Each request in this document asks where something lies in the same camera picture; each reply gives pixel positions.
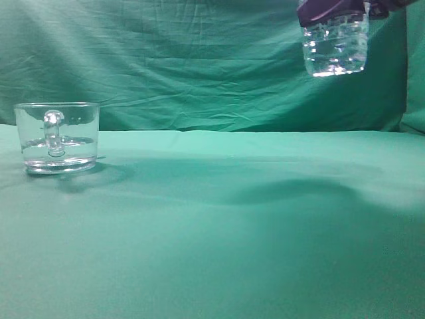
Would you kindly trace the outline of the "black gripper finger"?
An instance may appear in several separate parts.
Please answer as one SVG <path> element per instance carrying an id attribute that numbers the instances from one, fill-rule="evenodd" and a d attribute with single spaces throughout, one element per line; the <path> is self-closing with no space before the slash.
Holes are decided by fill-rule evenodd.
<path id="1" fill-rule="evenodd" d="M 389 16 L 389 9 L 380 1 L 311 0 L 302 1 L 298 5 L 297 17 L 301 27 L 311 27 L 346 15 L 366 14 L 367 4 L 372 19 L 384 19 Z"/>

